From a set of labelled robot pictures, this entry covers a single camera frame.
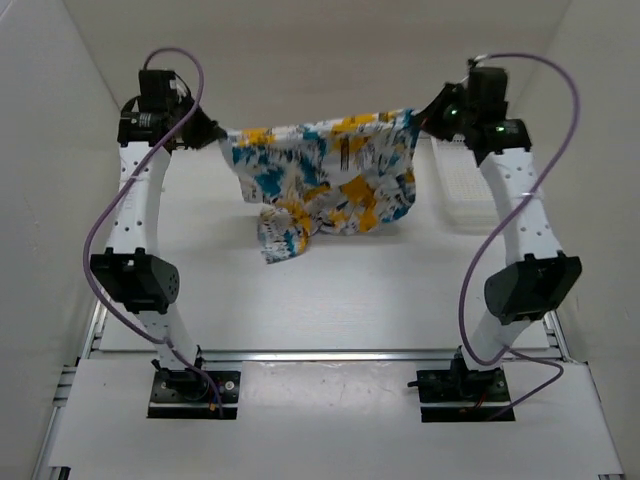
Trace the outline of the white yellow teal printed shorts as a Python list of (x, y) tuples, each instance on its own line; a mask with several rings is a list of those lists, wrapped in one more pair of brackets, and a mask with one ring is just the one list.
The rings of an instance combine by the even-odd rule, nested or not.
[(269, 264), (318, 234), (355, 235), (403, 218), (416, 200), (411, 109), (228, 132), (221, 153), (257, 223)]

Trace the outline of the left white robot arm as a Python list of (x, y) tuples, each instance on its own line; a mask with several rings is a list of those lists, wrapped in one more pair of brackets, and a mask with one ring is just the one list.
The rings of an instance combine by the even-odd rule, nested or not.
[(176, 375), (177, 391), (198, 400), (208, 392), (210, 377), (199, 369), (201, 351), (177, 308), (178, 269), (159, 251), (159, 209), (173, 152), (197, 149), (226, 134), (174, 71), (144, 68), (138, 81), (138, 95), (120, 112), (120, 190), (106, 213), (111, 231), (104, 251), (90, 255), (88, 268), (113, 315), (155, 347), (155, 368)]

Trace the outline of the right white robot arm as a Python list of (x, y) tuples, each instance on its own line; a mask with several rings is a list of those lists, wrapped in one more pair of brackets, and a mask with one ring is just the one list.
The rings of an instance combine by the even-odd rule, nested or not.
[(471, 64), (467, 78), (448, 83), (413, 123), (439, 140), (461, 137), (489, 186), (499, 224), (483, 242), (497, 237), (505, 266), (484, 283), (486, 311), (472, 334), (458, 321), (463, 366), (449, 387), (470, 400), (486, 384), (482, 371), (500, 367), (515, 340), (555, 310), (582, 273), (581, 260), (564, 252), (554, 235), (539, 191), (532, 142), (524, 122), (507, 116), (508, 74), (500, 67)]

